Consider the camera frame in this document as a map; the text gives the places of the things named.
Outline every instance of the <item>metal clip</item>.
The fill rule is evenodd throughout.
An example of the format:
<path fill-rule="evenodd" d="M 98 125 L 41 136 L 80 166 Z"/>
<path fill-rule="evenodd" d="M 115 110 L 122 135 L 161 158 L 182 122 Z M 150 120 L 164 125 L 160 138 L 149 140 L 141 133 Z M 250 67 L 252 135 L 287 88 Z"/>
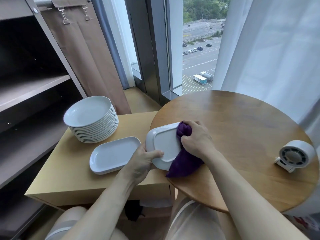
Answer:
<path fill-rule="evenodd" d="M 64 7 L 58 7 L 58 11 L 62 13 L 63 24 L 70 24 L 70 20 L 66 18 L 66 15 L 64 15 Z"/>
<path fill-rule="evenodd" d="M 86 19 L 86 21 L 90 20 L 90 17 L 89 17 L 89 15 L 87 14 L 87 10 L 86 10 L 87 8 L 88 8 L 87 5 L 82 5 L 82 9 L 83 9 L 84 12 L 85 12 L 85 19 Z"/>

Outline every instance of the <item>forearm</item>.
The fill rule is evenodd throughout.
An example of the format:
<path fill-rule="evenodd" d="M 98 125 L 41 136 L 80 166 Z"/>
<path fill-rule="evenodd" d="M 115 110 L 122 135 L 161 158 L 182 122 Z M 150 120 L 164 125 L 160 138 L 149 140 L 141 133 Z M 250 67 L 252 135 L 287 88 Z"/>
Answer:
<path fill-rule="evenodd" d="M 307 239 L 224 158 L 212 151 L 209 167 L 242 239 Z"/>
<path fill-rule="evenodd" d="M 120 171 L 110 187 L 62 240 L 109 240 L 133 187 L 134 183 Z"/>

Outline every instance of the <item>wooden table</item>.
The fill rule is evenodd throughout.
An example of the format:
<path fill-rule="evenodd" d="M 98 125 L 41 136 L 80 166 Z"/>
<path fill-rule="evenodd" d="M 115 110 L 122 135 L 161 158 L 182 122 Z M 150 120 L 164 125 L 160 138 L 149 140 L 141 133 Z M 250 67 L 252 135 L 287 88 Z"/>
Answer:
<path fill-rule="evenodd" d="M 293 173 L 273 163 L 287 142 L 312 143 L 292 119 L 265 102 L 227 91 L 194 92 L 163 106 L 150 129 L 182 120 L 201 120 L 215 147 L 281 212 L 301 204 L 318 183 L 317 158 Z M 228 211 L 205 165 L 188 177 L 172 178 L 170 182 L 195 201 L 221 212 Z"/>
<path fill-rule="evenodd" d="M 94 203 L 102 191 L 111 184 L 118 171 L 104 175 L 94 174 L 89 167 L 92 151 L 102 143 L 128 136 L 135 136 L 144 142 L 156 113 L 119 115 L 119 125 L 115 133 L 95 144 L 78 141 L 70 129 L 67 129 L 26 195 L 63 209 L 68 208 L 66 206 Z M 133 189 L 129 199 L 167 197 L 172 195 L 165 172 L 152 169 L 147 178 Z"/>

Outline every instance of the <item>round wooden table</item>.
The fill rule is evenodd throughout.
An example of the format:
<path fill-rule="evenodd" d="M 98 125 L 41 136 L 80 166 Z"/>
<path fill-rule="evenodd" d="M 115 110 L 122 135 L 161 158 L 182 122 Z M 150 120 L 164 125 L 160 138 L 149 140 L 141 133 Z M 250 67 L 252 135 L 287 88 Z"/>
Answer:
<path fill-rule="evenodd" d="M 293 173 L 274 164 L 279 150 L 289 141 L 312 142 L 292 119 L 263 101 L 227 91 L 194 92 L 163 106 L 150 129 L 183 120 L 202 121 L 215 147 L 280 212 L 305 201 L 318 183 L 317 158 Z M 191 199 L 228 211 L 205 165 L 188 177 L 169 181 Z"/>

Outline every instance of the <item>shelving unit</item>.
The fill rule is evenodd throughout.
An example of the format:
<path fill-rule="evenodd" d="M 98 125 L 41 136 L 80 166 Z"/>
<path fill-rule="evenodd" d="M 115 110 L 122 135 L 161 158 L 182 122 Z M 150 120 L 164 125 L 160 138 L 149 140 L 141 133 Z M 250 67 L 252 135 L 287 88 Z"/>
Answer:
<path fill-rule="evenodd" d="M 86 94 L 33 0 L 0 0 L 0 240 L 18 239 L 45 206 L 24 196 Z"/>

